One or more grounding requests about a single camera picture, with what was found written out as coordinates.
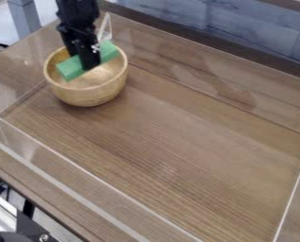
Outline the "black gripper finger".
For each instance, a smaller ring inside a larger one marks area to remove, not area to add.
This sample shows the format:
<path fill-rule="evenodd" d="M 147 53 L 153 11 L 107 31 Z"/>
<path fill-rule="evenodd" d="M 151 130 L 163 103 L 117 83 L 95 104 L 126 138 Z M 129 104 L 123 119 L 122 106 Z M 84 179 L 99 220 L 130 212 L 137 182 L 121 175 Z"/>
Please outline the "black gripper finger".
<path fill-rule="evenodd" d="M 79 54 L 79 51 L 78 51 L 78 43 L 79 43 L 79 40 L 76 38 L 67 39 L 64 41 L 64 43 L 66 43 L 66 48 L 67 48 L 67 51 L 68 51 L 70 56 L 78 55 Z"/>
<path fill-rule="evenodd" d="M 80 38 L 79 56 L 84 70 L 90 70 L 100 64 L 100 48 L 95 35 Z"/>

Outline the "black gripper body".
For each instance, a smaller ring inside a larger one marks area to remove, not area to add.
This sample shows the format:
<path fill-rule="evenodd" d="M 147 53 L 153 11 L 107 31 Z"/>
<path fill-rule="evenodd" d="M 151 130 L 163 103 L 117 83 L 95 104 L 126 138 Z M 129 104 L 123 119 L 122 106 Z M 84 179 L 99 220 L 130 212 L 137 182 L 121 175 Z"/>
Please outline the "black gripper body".
<path fill-rule="evenodd" d="M 95 21 L 100 16 L 96 0 L 56 0 L 58 32 L 63 40 L 95 37 Z"/>

